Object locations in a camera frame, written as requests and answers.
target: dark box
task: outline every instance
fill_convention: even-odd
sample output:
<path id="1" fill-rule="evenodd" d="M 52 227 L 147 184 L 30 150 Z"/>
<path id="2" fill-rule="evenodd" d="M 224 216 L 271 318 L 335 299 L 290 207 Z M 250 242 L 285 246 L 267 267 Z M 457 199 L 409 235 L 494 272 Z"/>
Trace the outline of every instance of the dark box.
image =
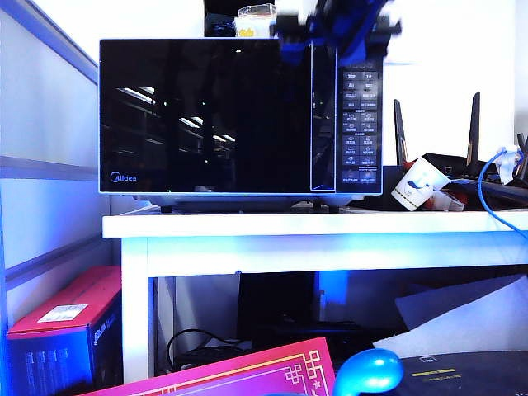
<path id="1" fill-rule="evenodd" d="M 402 362 L 401 384 L 383 395 L 528 395 L 528 351 L 451 353 Z"/>
<path id="2" fill-rule="evenodd" d="M 16 396 L 82 394 L 123 383 L 121 277 L 95 266 L 7 332 Z"/>

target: red cardboard box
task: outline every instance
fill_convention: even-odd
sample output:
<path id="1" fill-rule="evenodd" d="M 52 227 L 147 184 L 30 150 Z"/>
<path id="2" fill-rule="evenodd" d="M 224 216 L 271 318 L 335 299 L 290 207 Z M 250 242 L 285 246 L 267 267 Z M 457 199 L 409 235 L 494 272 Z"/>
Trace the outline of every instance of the red cardboard box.
<path id="1" fill-rule="evenodd" d="M 16 396 L 71 395 L 123 383 L 118 266 L 82 273 L 7 332 Z"/>
<path id="2" fill-rule="evenodd" d="M 262 396 L 275 392 L 331 396 L 334 380 L 326 340 L 314 338 L 85 396 Z"/>

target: clear plastic container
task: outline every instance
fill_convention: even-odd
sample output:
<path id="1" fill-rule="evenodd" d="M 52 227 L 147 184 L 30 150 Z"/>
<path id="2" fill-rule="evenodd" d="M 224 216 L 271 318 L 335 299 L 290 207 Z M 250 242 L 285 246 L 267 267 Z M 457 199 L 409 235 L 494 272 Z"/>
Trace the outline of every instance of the clear plastic container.
<path id="1" fill-rule="evenodd" d="M 270 37 L 276 13 L 275 5 L 270 3 L 240 8 L 234 18 L 237 37 Z"/>

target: blue light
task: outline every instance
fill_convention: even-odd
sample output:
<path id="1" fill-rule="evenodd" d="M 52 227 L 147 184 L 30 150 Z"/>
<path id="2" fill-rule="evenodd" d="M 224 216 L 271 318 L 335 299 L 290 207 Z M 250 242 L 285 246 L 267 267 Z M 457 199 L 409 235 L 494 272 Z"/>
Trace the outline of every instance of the blue light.
<path id="1" fill-rule="evenodd" d="M 87 331 L 9 343 L 13 394 L 51 396 L 92 390 L 92 362 Z"/>
<path id="2" fill-rule="evenodd" d="M 347 302 L 348 271 L 321 271 L 319 289 L 324 290 L 326 304 L 344 305 Z"/>

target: power cord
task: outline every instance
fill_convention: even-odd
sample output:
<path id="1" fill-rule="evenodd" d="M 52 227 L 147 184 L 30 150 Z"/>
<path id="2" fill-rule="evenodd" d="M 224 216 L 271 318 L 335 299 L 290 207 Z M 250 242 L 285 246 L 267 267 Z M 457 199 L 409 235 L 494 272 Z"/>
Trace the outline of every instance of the power cord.
<path id="1" fill-rule="evenodd" d="M 486 164 L 483 166 L 482 171 L 480 171 L 480 174 L 478 175 L 478 184 L 477 184 L 477 191 L 478 191 L 478 198 L 480 199 L 480 203 L 482 204 L 483 208 L 497 221 L 500 221 L 507 227 L 513 229 L 514 231 L 517 231 L 520 235 L 522 235 L 523 238 L 528 239 L 528 234 L 524 233 L 520 229 L 518 229 L 515 225 L 508 223 L 505 219 L 499 217 L 486 203 L 484 199 L 484 195 L 482 193 L 482 182 L 484 179 L 484 173 L 488 170 L 488 167 L 495 161 L 497 158 L 501 157 L 502 155 L 506 154 L 506 150 L 502 150 L 501 152 L 495 154 L 489 161 L 486 162 Z"/>
<path id="2" fill-rule="evenodd" d="M 239 352 L 244 352 L 243 349 L 241 348 L 238 348 L 234 345 L 236 344 L 239 344 L 241 341 L 240 340 L 233 340 L 233 341 L 228 341 L 228 340 L 224 340 L 223 338 L 221 337 L 218 337 L 216 336 L 215 334 L 213 334 L 212 332 L 208 332 L 206 330 L 201 330 L 199 328 L 188 328 L 188 329 L 185 329 L 185 330 L 181 330 L 180 332 L 177 332 L 176 334 L 174 334 L 170 340 L 168 340 L 168 343 L 167 343 L 167 350 L 166 350 L 166 357 L 167 357 L 167 362 L 169 364 L 169 366 L 171 367 L 172 371 L 176 371 L 177 368 L 176 366 L 174 365 L 175 362 L 172 361 L 172 358 L 171 358 L 171 345 L 172 343 L 178 338 L 180 337 L 182 334 L 185 334 L 186 332 L 200 332 L 202 334 L 206 334 L 212 338 L 214 338 L 215 340 L 218 340 L 220 342 L 223 342 L 225 344 L 229 344 L 229 348 L 232 348 L 234 349 L 235 351 L 239 351 Z"/>
<path id="3" fill-rule="evenodd" d="M 514 176 L 513 180 L 515 180 L 519 184 L 522 184 L 525 188 L 528 188 L 528 181 L 521 179 L 520 177 L 517 177 L 517 176 Z"/>

